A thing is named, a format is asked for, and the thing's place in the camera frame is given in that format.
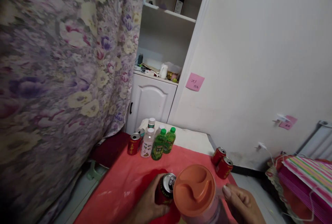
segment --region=green tea bottle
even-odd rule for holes
[[[172,127],[170,131],[166,134],[166,142],[164,145],[164,153],[168,154],[172,150],[175,141],[175,127]]]
[[[160,134],[156,137],[155,142],[153,143],[153,149],[151,154],[153,160],[161,159],[163,155],[165,141],[166,141],[166,129],[162,129],[160,131]]]

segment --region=cabinet door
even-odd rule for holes
[[[126,133],[133,134],[143,119],[166,123],[177,86],[134,74]]]

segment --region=white sheet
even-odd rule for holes
[[[139,128],[144,128],[144,130],[148,126],[149,119],[144,119],[141,122]],[[187,148],[189,150],[193,150],[196,152],[200,152],[207,155],[212,155],[214,153],[213,147],[209,142],[208,136],[205,133],[194,132],[187,129],[181,129],[176,126],[164,124],[156,121],[155,130],[159,128],[159,125],[163,124],[166,127],[166,130],[169,131],[172,127],[176,128],[175,134],[176,139],[174,144],[177,146],[181,146],[183,148]]]

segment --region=small bottle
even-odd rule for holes
[[[156,133],[155,133],[155,137],[156,137],[156,138],[157,138],[157,136],[160,134],[160,132],[161,132],[162,129],[166,129],[164,125],[160,125],[160,126],[159,126],[158,130],[157,130]]]
[[[161,159],[164,151],[165,141],[166,141],[166,129],[163,128],[160,131],[160,134],[156,136],[155,142],[153,143],[153,149],[151,153],[151,157],[153,160]]]
[[[143,54],[139,54],[137,65],[140,65],[143,62]]]
[[[149,123],[148,123],[148,127],[145,129],[145,133],[148,132],[149,128],[155,128],[155,123],[156,123],[156,119],[155,118],[149,118]]]
[[[155,140],[155,130],[153,128],[148,128],[147,132],[143,137],[141,157],[151,156],[154,140]]]
[[[175,127],[172,127],[170,131],[166,134],[166,142],[164,145],[164,153],[168,154],[172,150],[174,141],[176,138]]]

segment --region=hand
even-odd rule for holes
[[[239,224],[265,224],[255,198],[249,191],[232,184],[226,184],[222,188],[222,192],[232,216]]]
[[[164,175],[165,173],[159,174],[152,180],[123,224],[145,224],[168,213],[168,206],[155,204],[155,191],[160,179]]]

